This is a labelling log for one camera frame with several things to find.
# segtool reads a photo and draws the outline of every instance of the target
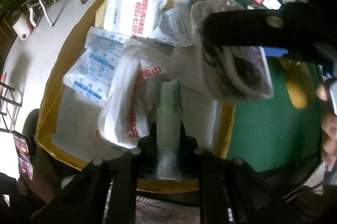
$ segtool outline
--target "smartphone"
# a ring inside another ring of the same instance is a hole
[[[16,148],[17,157],[23,173],[27,173],[29,179],[33,179],[33,165],[29,156],[27,139],[20,133],[14,132],[14,143]]]

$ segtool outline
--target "white floor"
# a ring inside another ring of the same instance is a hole
[[[40,108],[45,85],[64,41],[94,1],[88,0],[81,5],[80,0],[59,0],[48,9],[51,21],[56,21],[53,27],[43,16],[27,40],[15,40],[4,68],[6,84],[16,89],[16,100],[22,100],[15,131],[21,133],[27,115],[33,109]],[[12,105],[8,105],[10,116],[12,111]],[[13,135],[0,133],[0,172],[18,178],[17,166]]]

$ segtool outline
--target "yellow object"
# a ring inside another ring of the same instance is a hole
[[[277,60],[279,61],[279,63],[282,65],[283,69],[284,70],[289,70],[290,69],[290,66],[292,64],[292,61],[291,60],[288,60],[286,58],[277,58]]]
[[[290,100],[296,109],[304,109],[315,99],[316,85],[306,63],[292,62],[285,73]]]
[[[84,47],[87,32],[95,23],[96,12],[98,10],[101,12],[104,10],[104,6],[100,9],[104,1],[105,0],[96,0],[92,4],[77,25],[75,25],[63,44],[46,84],[41,103],[37,133],[35,135],[35,139],[39,146],[44,148],[54,158],[78,170],[82,170],[87,163],[53,145],[52,135],[56,130],[58,111],[64,90],[62,78],[78,59],[78,56]],[[218,157],[225,158],[227,155],[234,122],[234,111],[234,106],[223,106],[219,132],[220,145],[216,152]],[[157,193],[179,193],[198,190],[199,185],[198,180],[183,180],[179,183],[160,180],[138,180],[138,188],[139,190]]]

